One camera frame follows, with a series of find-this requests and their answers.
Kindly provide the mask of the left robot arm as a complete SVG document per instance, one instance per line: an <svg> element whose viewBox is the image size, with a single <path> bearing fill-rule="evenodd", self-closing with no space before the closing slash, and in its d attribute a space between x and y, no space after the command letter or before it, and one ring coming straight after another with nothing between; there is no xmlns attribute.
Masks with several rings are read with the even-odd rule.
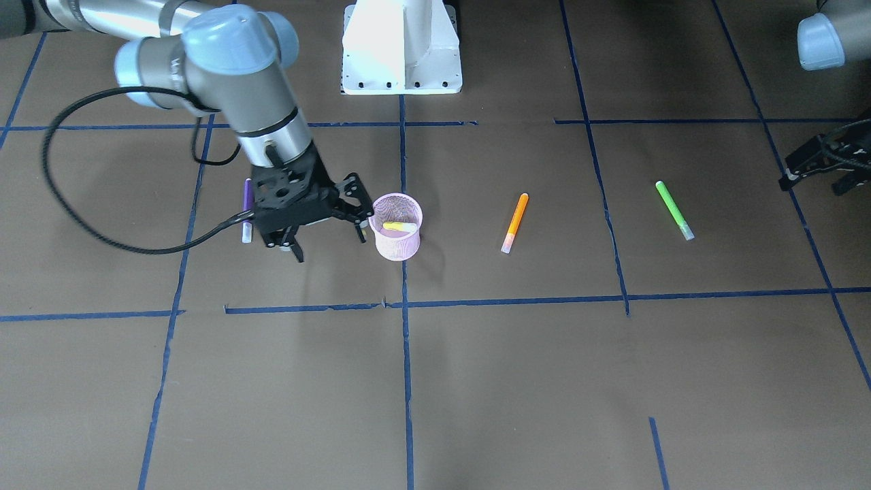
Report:
<svg viewBox="0 0 871 490"><path fill-rule="evenodd" d="M796 42L806 71L870 59L870 2L819 1L817 12L799 22Z"/></svg>

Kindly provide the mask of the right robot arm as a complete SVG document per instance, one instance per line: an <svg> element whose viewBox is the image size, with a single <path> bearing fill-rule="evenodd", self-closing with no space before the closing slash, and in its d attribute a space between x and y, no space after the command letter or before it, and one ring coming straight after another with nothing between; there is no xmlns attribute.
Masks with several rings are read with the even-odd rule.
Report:
<svg viewBox="0 0 871 490"><path fill-rule="evenodd" d="M3 1L2 38L47 32L94 32L122 38L113 69L117 88L62 109L46 129L41 166L48 189L81 229L113 248L141 255L180 253L228 227L242 226L243 242L261 236L267 248L289 251L301 263L297 233L321 221L348 221L360 242L373 202L360 176L333 181L297 103L286 69L299 54L291 22L246 4L200 1ZM140 248L90 226L62 196L50 170L50 146L69 116L106 97L127 94L146 108L183 108L203 118L222 114L236 136L236 153L251 164L243 209L193 241Z"/></svg>

